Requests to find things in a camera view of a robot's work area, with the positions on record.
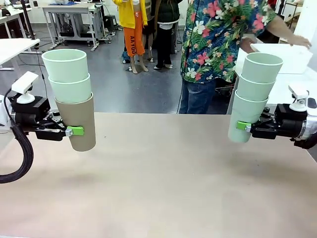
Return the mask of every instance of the yellow jacket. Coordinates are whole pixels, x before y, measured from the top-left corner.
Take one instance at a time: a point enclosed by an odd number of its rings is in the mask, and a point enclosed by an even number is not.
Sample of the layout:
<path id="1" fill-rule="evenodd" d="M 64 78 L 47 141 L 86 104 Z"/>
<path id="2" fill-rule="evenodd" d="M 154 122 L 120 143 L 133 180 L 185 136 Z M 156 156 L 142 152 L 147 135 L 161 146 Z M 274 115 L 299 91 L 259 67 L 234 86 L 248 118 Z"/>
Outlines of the yellow jacket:
<path id="1" fill-rule="evenodd" d="M 135 28 L 135 19 L 132 0 L 123 2 L 122 0 L 112 0 L 118 6 L 119 22 L 123 27 Z M 147 13 L 145 10 L 145 0 L 140 0 L 143 26 L 148 25 Z"/>

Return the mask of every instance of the stack of cups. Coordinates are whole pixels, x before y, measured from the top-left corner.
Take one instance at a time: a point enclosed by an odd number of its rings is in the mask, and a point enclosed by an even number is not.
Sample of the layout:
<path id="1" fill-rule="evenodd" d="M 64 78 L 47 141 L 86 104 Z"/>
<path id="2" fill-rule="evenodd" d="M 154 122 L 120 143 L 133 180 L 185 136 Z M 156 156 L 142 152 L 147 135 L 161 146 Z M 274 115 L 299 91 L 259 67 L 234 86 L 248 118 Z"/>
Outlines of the stack of cups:
<path id="1" fill-rule="evenodd" d="M 228 137 L 233 142 L 249 141 L 251 133 L 237 129 L 237 122 L 255 123 L 259 120 L 282 65 L 283 60 L 277 56 L 264 53 L 247 55 L 230 119 Z"/>
<path id="2" fill-rule="evenodd" d="M 42 59 L 64 123 L 84 128 L 84 135 L 69 138 L 73 149 L 92 149 L 96 144 L 94 97 L 86 53 L 74 49 L 53 50 L 42 54 Z"/>

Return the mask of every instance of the orange pants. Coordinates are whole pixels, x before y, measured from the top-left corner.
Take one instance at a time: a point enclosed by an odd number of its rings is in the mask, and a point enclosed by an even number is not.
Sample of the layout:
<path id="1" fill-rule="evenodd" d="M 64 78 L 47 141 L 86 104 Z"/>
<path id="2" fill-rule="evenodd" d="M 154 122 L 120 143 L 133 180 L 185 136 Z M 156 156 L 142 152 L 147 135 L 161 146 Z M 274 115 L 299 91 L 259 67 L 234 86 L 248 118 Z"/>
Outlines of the orange pants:
<path id="1" fill-rule="evenodd" d="M 127 48 L 128 55 L 133 57 L 135 55 L 143 55 L 145 50 L 142 43 L 142 13 L 135 12 L 135 28 L 123 28 L 125 46 Z"/>

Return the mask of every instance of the gray floor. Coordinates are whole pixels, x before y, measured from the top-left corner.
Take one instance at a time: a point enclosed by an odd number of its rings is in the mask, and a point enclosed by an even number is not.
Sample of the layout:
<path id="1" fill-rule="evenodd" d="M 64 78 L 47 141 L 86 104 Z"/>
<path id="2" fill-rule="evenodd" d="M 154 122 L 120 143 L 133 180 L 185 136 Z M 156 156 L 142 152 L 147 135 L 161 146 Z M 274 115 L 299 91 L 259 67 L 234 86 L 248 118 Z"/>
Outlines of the gray floor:
<path id="1" fill-rule="evenodd" d="M 46 25 L 33 26 L 36 38 L 41 39 L 40 51 L 47 51 L 51 43 Z M 176 113 L 181 92 L 181 77 L 179 74 L 181 53 L 171 55 L 173 69 L 156 71 L 155 62 L 147 61 L 149 72 L 140 72 L 134 75 L 128 71 L 129 65 L 122 64 L 121 54 L 124 47 L 123 33 L 118 31 L 111 44 L 99 45 L 90 52 L 87 43 L 69 42 L 68 46 L 58 46 L 57 49 L 80 49 L 87 53 L 88 68 L 91 74 L 91 84 L 95 99 L 96 112 L 111 113 Z M 26 71 L 41 75 L 36 55 L 20 54 L 22 61 L 35 66 L 21 64 L 22 73 Z M 44 67 L 42 71 L 47 85 L 48 98 L 52 108 L 56 108 L 53 93 L 48 82 L 48 75 Z M 15 72 L 0 73 L 0 94 L 4 94 L 16 80 Z M 45 86 L 41 79 L 34 84 L 33 94 L 44 96 Z M 209 108 L 209 114 L 225 114 L 227 102 L 217 95 Z M 317 147 L 310 150 L 310 154 L 317 159 Z"/>

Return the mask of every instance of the mint green cup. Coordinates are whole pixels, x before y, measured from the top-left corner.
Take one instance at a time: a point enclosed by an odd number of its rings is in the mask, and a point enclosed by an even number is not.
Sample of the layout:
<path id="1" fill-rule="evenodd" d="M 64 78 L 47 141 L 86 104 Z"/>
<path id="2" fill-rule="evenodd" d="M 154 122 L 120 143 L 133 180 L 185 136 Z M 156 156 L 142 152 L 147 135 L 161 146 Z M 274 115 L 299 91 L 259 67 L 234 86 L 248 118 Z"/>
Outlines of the mint green cup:
<path id="1" fill-rule="evenodd" d="M 272 83 L 282 68 L 280 57 L 266 53 L 250 53 L 246 56 L 242 76 L 255 83 Z"/>
<path id="2" fill-rule="evenodd" d="M 237 122 L 257 122 L 263 112 L 264 107 L 266 106 L 268 98 L 266 100 L 256 102 L 243 99 L 238 95 L 238 93 L 238 90 L 236 90 L 230 118 L 228 137 L 233 142 L 246 143 L 249 141 L 251 133 L 245 130 L 237 129 Z"/>
<path id="3" fill-rule="evenodd" d="M 243 99 L 250 101 L 266 100 L 271 92 L 274 83 L 255 83 L 245 79 L 243 76 L 239 77 L 238 92 Z"/>
<path id="4" fill-rule="evenodd" d="M 54 82 L 73 83 L 88 77 L 87 54 L 75 49 L 60 49 L 42 54 L 49 77 Z"/>
<path id="5" fill-rule="evenodd" d="M 61 103 L 82 103 L 91 97 L 90 74 L 84 80 L 73 83 L 55 82 L 49 77 L 56 100 Z"/>

